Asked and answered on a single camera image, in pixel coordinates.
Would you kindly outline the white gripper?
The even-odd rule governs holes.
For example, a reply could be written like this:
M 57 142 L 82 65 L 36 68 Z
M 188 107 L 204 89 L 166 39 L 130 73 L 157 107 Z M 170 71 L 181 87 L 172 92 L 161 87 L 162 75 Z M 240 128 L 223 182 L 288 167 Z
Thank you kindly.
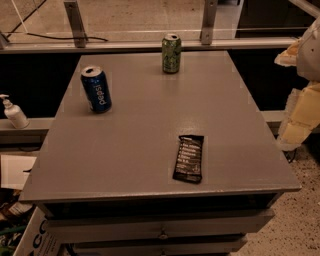
M 274 63 L 295 66 L 299 76 L 320 81 L 320 17 L 286 50 L 278 54 Z M 309 82 L 302 90 L 293 89 L 288 96 L 277 146 L 282 151 L 300 147 L 320 124 L 320 83 Z

